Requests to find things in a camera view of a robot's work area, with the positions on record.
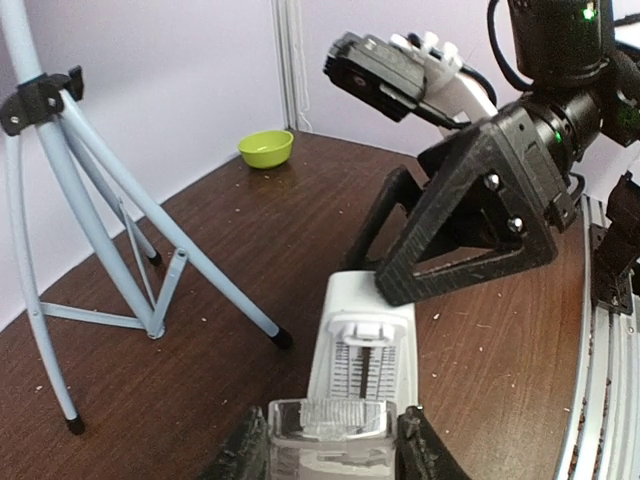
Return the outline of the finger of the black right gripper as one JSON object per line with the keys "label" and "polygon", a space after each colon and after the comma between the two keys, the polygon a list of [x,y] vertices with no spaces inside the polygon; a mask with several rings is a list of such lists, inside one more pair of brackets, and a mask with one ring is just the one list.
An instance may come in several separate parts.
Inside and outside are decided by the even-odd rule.
{"label": "finger of the black right gripper", "polygon": [[[398,241],[390,252],[379,260],[368,257],[368,252],[392,210],[399,205],[407,218]],[[424,246],[413,252],[413,231],[418,228],[425,215],[425,189],[422,188],[406,167],[396,167],[384,179],[381,190],[374,199],[352,246],[340,264],[340,271],[397,270],[409,273],[417,263]]]}

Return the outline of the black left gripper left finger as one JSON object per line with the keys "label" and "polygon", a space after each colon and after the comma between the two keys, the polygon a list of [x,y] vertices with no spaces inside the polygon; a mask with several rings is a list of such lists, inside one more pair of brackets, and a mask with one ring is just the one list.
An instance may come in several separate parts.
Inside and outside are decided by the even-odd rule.
{"label": "black left gripper left finger", "polygon": [[269,476],[268,463],[267,419],[260,407],[252,406],[197,478],[263,480]]}

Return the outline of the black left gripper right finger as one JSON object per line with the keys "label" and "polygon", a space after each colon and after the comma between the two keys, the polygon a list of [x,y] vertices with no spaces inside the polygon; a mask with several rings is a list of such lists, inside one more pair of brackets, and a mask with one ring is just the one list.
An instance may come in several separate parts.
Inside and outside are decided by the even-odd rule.
{"label": "black left gripper right finger", "polygon": [[471,479],[429,423],[421,406],[409,406],[398,417],[395,478]]}

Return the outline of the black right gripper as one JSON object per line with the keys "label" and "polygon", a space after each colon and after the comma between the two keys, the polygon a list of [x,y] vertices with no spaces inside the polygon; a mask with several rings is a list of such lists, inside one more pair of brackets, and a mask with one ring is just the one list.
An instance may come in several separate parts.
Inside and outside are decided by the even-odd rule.
{"label": "black right gripper", "polygon": [[574,222],[562,146],[516,102],[423,151],[429,177],[375,284],[394,306],[552,262]]}

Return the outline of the clear metronome front cover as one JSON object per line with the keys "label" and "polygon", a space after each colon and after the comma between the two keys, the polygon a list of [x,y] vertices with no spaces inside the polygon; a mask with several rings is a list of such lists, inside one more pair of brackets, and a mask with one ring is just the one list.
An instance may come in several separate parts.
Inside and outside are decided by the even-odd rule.
{"label": "clear metronome front cover", "polygon": [[293,399],[268,407],[271,479],[393,479],[396,405],[364,399]]}

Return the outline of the white metronome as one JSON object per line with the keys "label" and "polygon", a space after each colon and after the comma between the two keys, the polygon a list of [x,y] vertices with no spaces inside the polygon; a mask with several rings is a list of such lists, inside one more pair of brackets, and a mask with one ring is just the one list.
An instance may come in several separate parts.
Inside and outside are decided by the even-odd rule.
{"label": "white metronome", "polygon": [[307,396],[391,401],[399,411],[417,405],[416,306],[388,304],[371,271],[333,273]]}

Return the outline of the white folding music stand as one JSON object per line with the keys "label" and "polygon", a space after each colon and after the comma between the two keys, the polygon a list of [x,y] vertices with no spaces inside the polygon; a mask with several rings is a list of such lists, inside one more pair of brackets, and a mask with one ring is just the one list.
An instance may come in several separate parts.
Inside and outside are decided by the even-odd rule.
{"label": "white folding music stand", "polygon": [[[193,267],[280,349],[291,335],[268,317],[202,250],[148,191],[158,174],[174,177],[193,153],[205,153],[211,134],[233,141],[250,126],[234,110],[240,96],[262,119],[281,95],[273,13],[257,3],[248,32],[237,8],[217,1],[5,1],[1,34],[17,78],[1,105],[5,192],[12,248],[31,332],[67,430],[85,424],[71,396],[50,336],[50,318],[121,327],[161,338],[179,280]],[[156,139],[138,172],[85,111],[93,73],[73,67],[50,73],[55,47],[81,44],[82,55],[103,61],[104,73],[125,84],[115,105],[117,131],[136,146]],[[34,135],[70,211],[102,271],[128,307],[118,315],[44,302],[36,280],[24,193],[23,140]]]}

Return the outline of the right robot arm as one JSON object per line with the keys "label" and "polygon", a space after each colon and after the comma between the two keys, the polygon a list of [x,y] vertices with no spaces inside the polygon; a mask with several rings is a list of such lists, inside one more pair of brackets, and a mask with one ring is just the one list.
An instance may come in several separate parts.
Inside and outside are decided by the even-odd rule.
{"label": "right robot arm", "polygon": [[410,34],[346,33],[324,66],[331,82],[394,121],[446,131],[419,154],[419,184],[394,169],[343,260],[391,305],[417,303],[552,262],[574,221],[570,179],[599,135],[639,138],[639,67],[615,39],[607,1],[512,1],[516,64],[495,59],[519,98],[494,90],[452,45]]}

